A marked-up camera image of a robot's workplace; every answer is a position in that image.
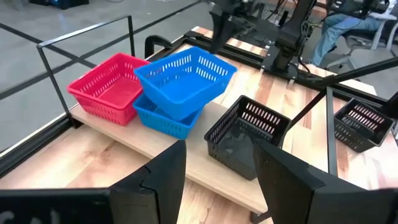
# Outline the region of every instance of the person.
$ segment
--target person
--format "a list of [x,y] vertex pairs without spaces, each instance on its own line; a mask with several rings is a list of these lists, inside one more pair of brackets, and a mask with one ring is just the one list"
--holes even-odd
[[315,46],[313,57],[309,62],[319,67],[323,57],[336,48],[336,41],[345,32],[354,29],[377,31],[380,25],[381,20],[371,16],[368,16],[364,20],[344,14],[328,16],[324,20],[322,36]]

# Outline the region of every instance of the black plastic basket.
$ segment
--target black plastic basket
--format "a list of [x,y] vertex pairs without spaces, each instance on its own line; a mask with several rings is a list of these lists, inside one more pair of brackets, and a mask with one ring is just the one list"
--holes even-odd
[[394,121],[356,99],[335,114],[335,136],[356,152],[380,146]]
[[291,120],[246,97],[239,99],[205,134],[208,153],[248,180],[257,177],[250,136],[281,147]]

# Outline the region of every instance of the blue plastic basket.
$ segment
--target blue plastic basket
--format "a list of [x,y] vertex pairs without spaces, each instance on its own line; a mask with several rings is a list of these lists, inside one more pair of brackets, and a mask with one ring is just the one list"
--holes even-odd
[[192,113],[182,121],[174,121],[156,106],[145,94],[142,94],[133,104],[141,122],[150,128],[169,134],[179,139],[186,139],[199,118],[202,108]]
[[198,48],[135,69],[144,93],[172,119],[181,121],[222,94],[237,69]]

